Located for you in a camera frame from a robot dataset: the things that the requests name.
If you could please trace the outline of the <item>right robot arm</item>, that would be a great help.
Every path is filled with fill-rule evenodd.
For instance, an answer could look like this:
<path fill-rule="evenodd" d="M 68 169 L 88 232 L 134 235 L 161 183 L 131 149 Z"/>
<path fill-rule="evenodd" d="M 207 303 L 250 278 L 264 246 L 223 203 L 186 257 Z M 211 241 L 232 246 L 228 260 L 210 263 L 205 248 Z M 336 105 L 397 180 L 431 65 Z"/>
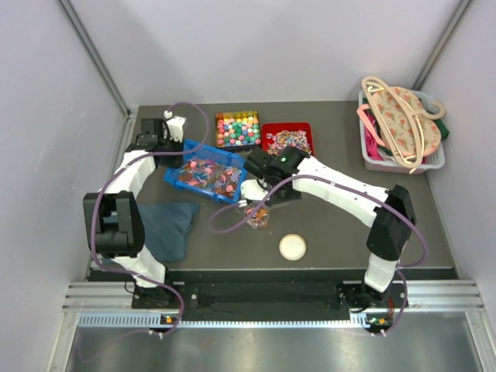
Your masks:
<path fill-rule="evenodd" d="M 277 156 L 256 148 L 244 167 L 253 175 L 241 186 L 242 198 L 249 203 L 263 201 L 275 206 L 308 194 L 341 208 L 369 227 L 366 247 L 370 255 L 362 284 L 353 289 L 340 288 L 339 296 L 347 308 L 361 310 L 380 306 L 389 299 L 402 251 L 416 224 L 412 200 L 405 188 L 366 184 L 292 146 Z"/>

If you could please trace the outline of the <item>blue plastic candy bin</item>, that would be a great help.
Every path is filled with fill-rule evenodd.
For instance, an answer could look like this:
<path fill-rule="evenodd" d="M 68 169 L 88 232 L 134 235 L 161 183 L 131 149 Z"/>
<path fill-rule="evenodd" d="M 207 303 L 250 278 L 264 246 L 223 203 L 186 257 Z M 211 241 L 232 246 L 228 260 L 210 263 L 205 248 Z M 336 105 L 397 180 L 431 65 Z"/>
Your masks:
<path fill-rule="evenodd" d="M 216 202 L 234 205 L 246 180 L 245 159 L 215 147 L 202 145 L 183 156 L 184 164 L 169 168 L 164 181 L 180 191 L 192 191 Z"/>

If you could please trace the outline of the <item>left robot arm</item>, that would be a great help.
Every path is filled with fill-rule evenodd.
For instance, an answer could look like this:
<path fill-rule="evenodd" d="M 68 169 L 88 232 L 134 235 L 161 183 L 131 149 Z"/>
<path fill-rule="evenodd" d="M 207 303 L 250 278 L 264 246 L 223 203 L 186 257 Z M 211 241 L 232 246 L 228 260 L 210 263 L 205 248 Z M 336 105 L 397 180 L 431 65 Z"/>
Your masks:
<path fill-rule="evenodd" d="M 186 118 L 164 113 L 162 119 L 143 119 L 141 132 L 124 153 L 122 163 L 104 187 L 83 198 L 84 223 L 94 262 L 107 270 L 128 274 L 134 281 L 134 308 L 166 308 L 179 303 L 167 283 L 168 270 L 145 244 L 145 227 L 136 197 L 158 164 L 183 164 Z"/>

